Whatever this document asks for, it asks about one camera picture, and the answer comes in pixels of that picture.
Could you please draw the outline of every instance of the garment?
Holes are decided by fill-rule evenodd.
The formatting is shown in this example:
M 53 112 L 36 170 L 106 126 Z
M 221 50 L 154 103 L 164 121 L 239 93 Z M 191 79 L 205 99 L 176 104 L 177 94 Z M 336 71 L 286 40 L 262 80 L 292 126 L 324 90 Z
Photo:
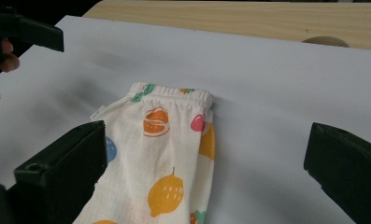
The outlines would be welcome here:
M 137 82 L 93 120 L 106 172 L 74 223 L 203 224 L 215 160 L 212 95 Z

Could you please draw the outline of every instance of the wooden table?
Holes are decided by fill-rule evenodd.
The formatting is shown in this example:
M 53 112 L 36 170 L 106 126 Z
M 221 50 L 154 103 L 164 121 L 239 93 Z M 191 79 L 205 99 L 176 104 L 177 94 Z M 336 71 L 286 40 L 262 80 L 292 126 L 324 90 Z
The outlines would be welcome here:
M 371 49 L 371 3 L 103 0 L 84 17 L 298 42 L 333 36 Z

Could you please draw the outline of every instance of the human hand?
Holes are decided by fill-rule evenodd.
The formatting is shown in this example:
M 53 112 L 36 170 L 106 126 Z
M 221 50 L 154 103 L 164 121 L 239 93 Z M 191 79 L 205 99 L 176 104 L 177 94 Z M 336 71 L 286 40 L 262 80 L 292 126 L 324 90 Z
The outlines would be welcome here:
M 1 44 L 5 60 L 2 63 L 0 63 L 0 68 L 3 72 L 8 73 L 10 71 L 17 69 L 20 66 L 20 60 L 16 55 L 12 53 L 13 45 L 6 37 L 2 39 Z

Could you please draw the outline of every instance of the elastic waistband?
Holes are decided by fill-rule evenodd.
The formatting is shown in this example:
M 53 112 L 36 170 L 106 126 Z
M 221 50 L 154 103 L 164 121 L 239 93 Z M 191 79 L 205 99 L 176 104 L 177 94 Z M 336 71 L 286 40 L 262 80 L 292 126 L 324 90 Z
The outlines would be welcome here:
M 136 82 L 132 85 L 129 94 L 132 101 L 145 97 L 164 97 L 165 99 L 178 99 L 197 104 L 203 108 L 210 108 L 213 104 L 213 96 L 205 90 L 181 89 L 155 85 L 147 82 Z

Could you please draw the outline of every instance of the wooden surface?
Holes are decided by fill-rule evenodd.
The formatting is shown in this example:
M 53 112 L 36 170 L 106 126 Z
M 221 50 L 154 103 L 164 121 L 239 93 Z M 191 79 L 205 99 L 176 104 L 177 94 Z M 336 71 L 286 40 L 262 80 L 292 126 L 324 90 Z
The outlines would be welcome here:
M 371 49 L 371 3 L 103 0 L 84 17 L 302 42 L 315 36 Z

